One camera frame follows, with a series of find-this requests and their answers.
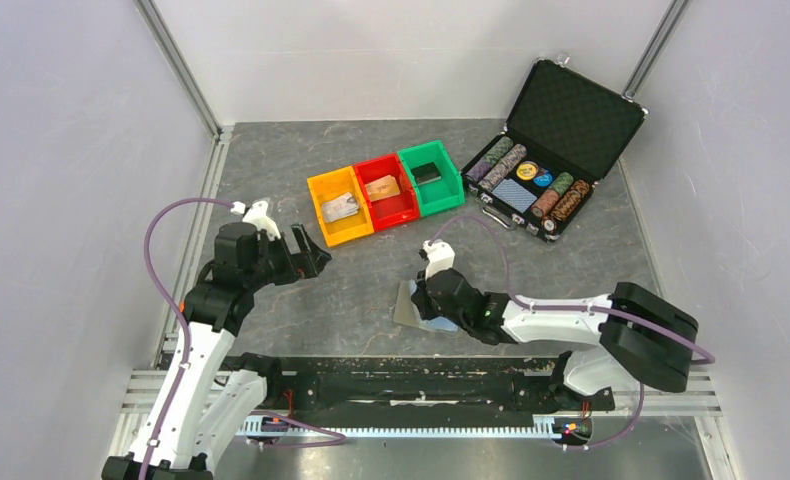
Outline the grey card holder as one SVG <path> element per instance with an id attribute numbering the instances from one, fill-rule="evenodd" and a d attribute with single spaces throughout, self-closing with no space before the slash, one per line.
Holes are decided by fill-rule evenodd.
<path id="1" fill-rule="evenodd" d="M 447 318 L 437 316 L 430 320 L 422 319 L 418 307 L 412 299 L 412 294 L 416 292 L 417 285 L 414 280 L 399 282 L 392 312 L 392 321 L 396 325 L 452 336 L 462 333 L 460 328 Z"/>

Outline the white patterned credit card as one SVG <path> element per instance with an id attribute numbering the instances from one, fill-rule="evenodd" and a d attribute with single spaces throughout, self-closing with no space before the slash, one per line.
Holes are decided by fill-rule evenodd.
<path id="1" fill-rule="evenodd" d="M 323 219 L 326 223 L 334 223 L 338 220 L 353 216 L 357 214 L 359 210 L 360 203 L 350 192 L 346 192 L 321 204 Z"/>

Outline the tan card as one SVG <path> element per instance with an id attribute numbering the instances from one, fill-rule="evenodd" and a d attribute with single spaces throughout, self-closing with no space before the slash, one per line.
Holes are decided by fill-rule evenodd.
<path id="1" fill-rule="evenodd" d="M 366 183 L 364 188 L 372 203 L 398 196 L 401 193 L 399 182 L 393 175 L 386 175 Z"/>

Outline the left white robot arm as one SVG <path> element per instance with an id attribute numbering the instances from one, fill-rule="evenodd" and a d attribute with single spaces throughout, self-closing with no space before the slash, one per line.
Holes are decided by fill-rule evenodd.
<path id="1" fill-rule="evenodd" d="M 184 297 L 178 345 L 147 421 L 125 455 L 106 460 L 102 478 L 212 479 L 246 417 L 283 399 L 279 360 L 258 354 L 232 360 L 218 398 L 208 396 L 256 293 L 314 278 L 331 259 L 303 225 L 291 230 L 296 252 L 271 228 L 234 222 L 219 229 L 213 258 Z"/>

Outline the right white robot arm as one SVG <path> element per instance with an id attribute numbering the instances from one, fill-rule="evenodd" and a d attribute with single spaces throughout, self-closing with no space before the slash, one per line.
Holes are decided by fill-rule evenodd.
<path id="1" fill-rule="evenodd" d="M 483 293 L 446 269 L 408 282 L 406 297 L 416 322 L 432 330 L 464 332 L 487 345 L 576 345 L 558 357 L 548 382 L 551 400 L 562 408 L 633 382 L 685 391 L 699 330 L 691 315 L 631 282 L 591 298 L 514 301 Z"/>

